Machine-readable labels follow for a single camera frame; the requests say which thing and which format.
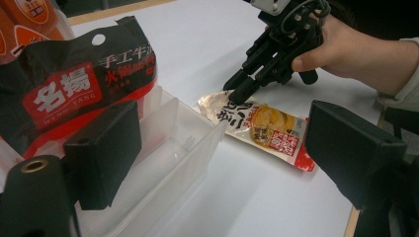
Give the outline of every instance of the red snack bag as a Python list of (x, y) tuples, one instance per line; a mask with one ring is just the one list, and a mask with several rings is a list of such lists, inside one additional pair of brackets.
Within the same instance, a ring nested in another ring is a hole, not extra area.
[[(105, 40), (92, 44), (98, 36)], [(28, 45), (0, 65), (0, 135), (31, 158), (107, 106), (140, 100), (156, 78), (155, 53), (135, 17), (77, 39)]]

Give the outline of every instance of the sleeve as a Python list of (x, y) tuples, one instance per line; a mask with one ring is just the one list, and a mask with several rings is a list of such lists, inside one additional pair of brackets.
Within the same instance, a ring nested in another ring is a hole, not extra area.
[[(401, 40), (412, 40), (419, 46), (419, 38)], [(419, 112), (419, 65), (412, 78), (395, 97), (378, 93), (377, 99), (385, 106)]]

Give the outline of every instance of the plastic wrapper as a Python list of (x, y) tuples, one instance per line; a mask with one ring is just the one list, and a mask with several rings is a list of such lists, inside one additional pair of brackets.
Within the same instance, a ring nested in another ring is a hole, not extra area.
[(273, 154), (293, 166), (312, 171), (314, 161), (303, 142), (307, 121), (294, 117), (250, 98), (243, 105), (228, 100), (230, 92), (203, 96), (198, 101), (200, 113), (217, 124), (228, 120), (226, 134)]
[(74, 38), (54, 0), (0, 0), (0, 19), (0, 64), (15, 60), (34, 42)]
[(117, 23), (30, 44), (0, 65), (0, 135), (24, 158), (61, 144), (114, 103), (141, 106), (157, 79), (155, 53), (135, 17)]

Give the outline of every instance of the yellow food image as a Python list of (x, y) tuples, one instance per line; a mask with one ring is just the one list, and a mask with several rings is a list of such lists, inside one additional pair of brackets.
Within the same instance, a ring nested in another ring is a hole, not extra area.
[(290, 133), (293, 117), (268, 106), (261, 106), (252, 117), (250, 136), (257, 144), (269, 147), (274, 131)]

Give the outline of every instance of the white tabletop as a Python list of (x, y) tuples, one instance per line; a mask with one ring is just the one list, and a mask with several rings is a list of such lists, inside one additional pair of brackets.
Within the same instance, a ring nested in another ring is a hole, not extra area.
[[(259, 10), (241, 0), (176, 0), (73, 27), (80, 36), (136, 16), (157, 55), (158, 84), (193, 107), (220, 91), (241, 67), (245, 51), (264, 31)], [(307, 117), (313, 99), (343, 106), (377, 123), (376, 92), (320, 69), (304, 85), (295, 74), (254, 97), (286, 113)], [(208, 171), (149, 236), (343, 236), (352, 205), (318, 167), (302, 172), (257, 148), (226, 136)]]

